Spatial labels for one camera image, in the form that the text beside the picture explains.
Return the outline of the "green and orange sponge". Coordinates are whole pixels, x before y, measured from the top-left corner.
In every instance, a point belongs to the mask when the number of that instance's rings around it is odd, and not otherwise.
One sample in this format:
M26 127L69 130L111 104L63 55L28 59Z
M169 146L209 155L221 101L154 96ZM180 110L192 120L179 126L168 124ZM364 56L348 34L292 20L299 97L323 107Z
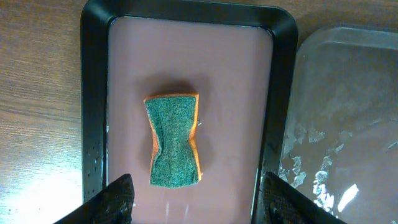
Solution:
M201 181L195 139L198 93L171 93L144 100L152 130L150 184L177 189Z

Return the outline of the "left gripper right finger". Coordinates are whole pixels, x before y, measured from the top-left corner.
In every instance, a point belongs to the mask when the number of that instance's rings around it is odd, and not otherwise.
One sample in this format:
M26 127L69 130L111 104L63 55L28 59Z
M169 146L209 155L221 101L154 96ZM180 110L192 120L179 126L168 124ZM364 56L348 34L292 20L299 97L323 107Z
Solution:
M318 207L273 172L265 174L264 221L270 224L346 224Z

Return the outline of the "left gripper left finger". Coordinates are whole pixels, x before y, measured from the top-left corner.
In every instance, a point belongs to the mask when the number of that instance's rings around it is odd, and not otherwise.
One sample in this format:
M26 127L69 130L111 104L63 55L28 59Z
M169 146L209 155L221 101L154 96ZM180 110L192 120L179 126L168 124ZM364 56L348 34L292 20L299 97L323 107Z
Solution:
M131 224L133 203L132 177L124 174L55 224Z

